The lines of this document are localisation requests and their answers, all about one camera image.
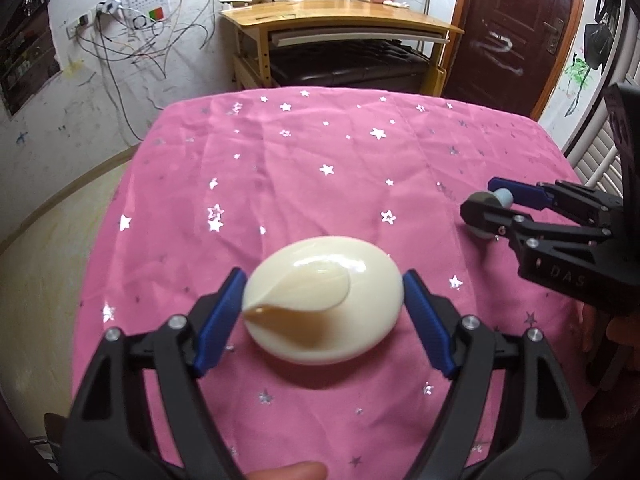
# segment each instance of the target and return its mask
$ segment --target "wooden door frame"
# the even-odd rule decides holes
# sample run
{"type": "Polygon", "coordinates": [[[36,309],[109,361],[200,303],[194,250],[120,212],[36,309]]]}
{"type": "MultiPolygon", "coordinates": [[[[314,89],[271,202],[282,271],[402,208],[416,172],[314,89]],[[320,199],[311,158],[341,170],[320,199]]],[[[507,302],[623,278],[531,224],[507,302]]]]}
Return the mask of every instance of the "wooden door frame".
{"type": "MultiPolygon", "coordinates": [[[[468,16],[469,5],[471,0],[456,0],[456,5],[453,9],[453,17],[451,24],[465,29],[466,18],[468,16]]],[[[556,61],[551,68],[549,77],[545,82],[545,86],[542,89],[542,93],[533,107],[530,114],[530,118],[537,121],[542,115],[542,111],[545,109],[546,103],[551,96],[551,92],[556,87],[560,76],[562,75],[562,69],[566,62],[569,51],[572,44],[574,44],[575,35],[578,33],[578,26],[580,25],[580,19],[582,17],[582,10],[584,9],[584,0],[571,0],[571,9],[569,10],[569,20],[564,28],[564,34],[562,34],[562,40],[558,46],[558,54],[556,55],[556,61]]],[[[460,47],[460,41],[462,34],[457,34],[453,41],[445,46],[444,54],[442,56],[442,65],[447,70],[447,80],[451,73],[451,67],[456,60],[456,54],[460,47]]]]}

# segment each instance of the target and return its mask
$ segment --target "tufted leather ottoman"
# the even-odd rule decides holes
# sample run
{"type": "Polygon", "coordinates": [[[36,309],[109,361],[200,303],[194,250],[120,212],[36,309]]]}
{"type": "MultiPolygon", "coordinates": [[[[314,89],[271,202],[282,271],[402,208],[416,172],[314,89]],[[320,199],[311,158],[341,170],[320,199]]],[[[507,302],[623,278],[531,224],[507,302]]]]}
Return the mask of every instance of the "tufted leather ottoman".
{"type": "Polygon", "coordinates": [[[418,93],[429,60],[399,41],[341,40],[274,48],[281,86],[341,86],[418,93]]]}

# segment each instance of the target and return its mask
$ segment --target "pink tablecloth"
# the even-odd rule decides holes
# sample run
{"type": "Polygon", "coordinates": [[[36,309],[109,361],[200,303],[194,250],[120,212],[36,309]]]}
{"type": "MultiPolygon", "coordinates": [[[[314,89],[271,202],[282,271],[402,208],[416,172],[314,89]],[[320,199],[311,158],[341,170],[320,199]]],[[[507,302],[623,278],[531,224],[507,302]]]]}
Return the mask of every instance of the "pink tablecloth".
{"type": "MultiPolygon", "coordinates": [[[[573,302],[521,280],[507,241],[479,242],[460,219],[460,203],[495,175],[575,180],[536,123],[443,99],[282,88],[172,105],[123,177],[91,254],[74,389],[106,328],[153,330],[217,290],[231,267],[251,273],[287,244],[331,234],[376,244],[489,326],[539,326],[584,406],[593,392],[573,302]]],[[[245,472],[321,460],[335,480],[402,478],[448,387],[404,311],[373,351],[325,368],[277,362],[240,320],[200,385],[245,472]]],[[[162,453],[178,462],[155,385],[148,395],[162,453]]],[[[471,460],[486,453],[498,404],[494,389],[471,460]]]]}

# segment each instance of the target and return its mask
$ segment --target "wooden desk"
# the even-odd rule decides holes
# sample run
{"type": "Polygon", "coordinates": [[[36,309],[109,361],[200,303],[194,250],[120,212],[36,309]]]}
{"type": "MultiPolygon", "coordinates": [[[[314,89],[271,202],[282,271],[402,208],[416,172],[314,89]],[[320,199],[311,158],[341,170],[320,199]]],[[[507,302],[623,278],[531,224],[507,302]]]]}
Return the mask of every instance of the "wooden desk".
{"type": "Polygon", "coordinates": [[[423,41],[433,42],[430,67],[420,93],[439,96],[446,78],[446,70],[440,61],[443,44],[453,34],[463,34],[460,28],[419,12],[357,0],[269,2],[224,10],[222,15],[236,26],[238,51],[234,56],[234,68],[239,88],[274,86],[269,47],[278,31],[298,31],[302,36],[310,31],[312,36],[330,37],[340,30],[347,31],[347,34],[348,30],[362,30],[371,37],[415,39],[422,36],[423,41]],[[245,36],[255,41],[253,55],[244,47],[245,36]]]}

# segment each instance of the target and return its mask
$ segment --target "human hand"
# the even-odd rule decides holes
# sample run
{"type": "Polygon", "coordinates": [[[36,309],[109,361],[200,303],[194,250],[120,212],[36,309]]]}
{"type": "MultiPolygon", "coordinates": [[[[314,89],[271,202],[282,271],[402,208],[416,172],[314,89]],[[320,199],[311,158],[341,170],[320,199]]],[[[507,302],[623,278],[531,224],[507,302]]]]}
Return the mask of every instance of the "human hand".
{"type": "Polygon", "coordinates": [[[300,462],[277,469],[249,473],[248,480],[326,480],[326,466],[320,462],[300,462]]]}
{"type": "MultiPolygon", "coordinates": [[[[578,317],[582,327],[583,352],[589,352],[593,347],[596,316],[596,309],[591,305],[578,304],[578,317]]],[[[634,351],[626,362],[626,368],[640,371],[640,313],[612,319],[607,326],[607,338],[619,345],[633,347],[634,351]]]]}

